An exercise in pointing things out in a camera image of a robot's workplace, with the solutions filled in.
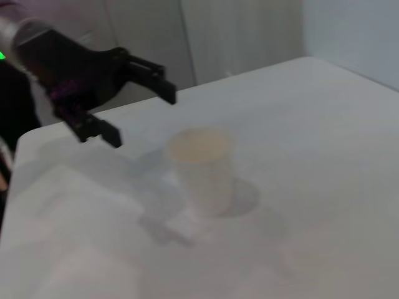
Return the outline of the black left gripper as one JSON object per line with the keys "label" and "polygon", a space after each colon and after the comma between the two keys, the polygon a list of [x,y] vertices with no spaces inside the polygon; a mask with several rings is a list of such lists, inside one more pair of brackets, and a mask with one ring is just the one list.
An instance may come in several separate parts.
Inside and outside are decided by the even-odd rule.
{"label": "black left gripper", "polygon": [[90,50],[65,35],[47,29],[37,34],[19,33],[13,51],[17,61],[47,92],[54,115],[85,143],[101,137],[113,148],[122,145],[118,128],[90,110],[113,99],[125,82],[118,74],[176,104],[176,85],[166,79],[164,66],[128,55],[127,50]]}

